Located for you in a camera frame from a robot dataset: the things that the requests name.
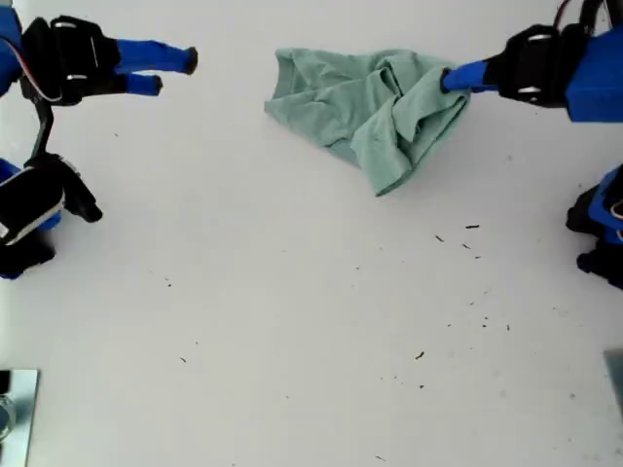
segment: wire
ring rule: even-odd
[[[556,29],[560,28],[561,21],[563,20],[563,15],[565,14],[565,10],[567,9],[569,3],[571,3],[571,0],[565,0],[558,8],[558,12],[556,13],[556,17],[554,18],[554,27]]]
[[[62,91],[61,90],[58,93],[58,97],[49,97],[47,94],[45,94],[41,90],[41,87],[39,86],[39,83],[37,82],[37,79],[35,78],[34,74],[30,70],[30,67],[28,66],[28,63],[26,62],[26,59],[21,54],[21,52],[19,51],[18,47],[9,38],[0,35],[0,40],[4,41],[5,44],[7,44],[7,46],[9,46],[9,49],[11,49],[13,54],[16,56],[16,59],[18,60],[19,66],[21,67],[21,70],[23,71],[23,74],[26,76],[26,78],[28,79],[28,81],[30,82],[32,87],[35,88],[37,90],[37,92],[39,92],[39,94],[44,99],[46,99],[49,102],[59,102],[60,100],[62,100]]]

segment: white table surface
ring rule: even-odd
[[[57,112],[50,150],[105,217],[67,218],[53,263],[0,284],[0,366],[42,371],[29,465],[622,465],[603,352],[623,295],[576,269],[593,240],[565,229],[621,163],[621,126],[479,95],[376,199],[263,113],[278,47],[465,62],[558,3],[17,1],[24,24],[69,14],[202,60],[159,99]],[[17,88],[0,119],[23,162]]]

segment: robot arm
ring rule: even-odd
[[[562,31],[535,25],[511,38],[502,54],[447,70],[442,90],[497,91],[502,97],[566,108],[573,122],[623,122],[623,26],[593,37],[604,0],[584,0],[578,23]]]

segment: mint green fabric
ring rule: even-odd
[[[452,63],[410,51],[283,49],[276,58],[279,77],[266,112],[358,165],[379,197],[438,149],[469,102],[466,92],[441,92]]]

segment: crumpled towel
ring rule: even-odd
[[[452,63],[411,51],[282,49],[276,58],[279,77],[266,112],[361,167],[379,197],[437,150],[469,102],[467,92],[441,92]]]

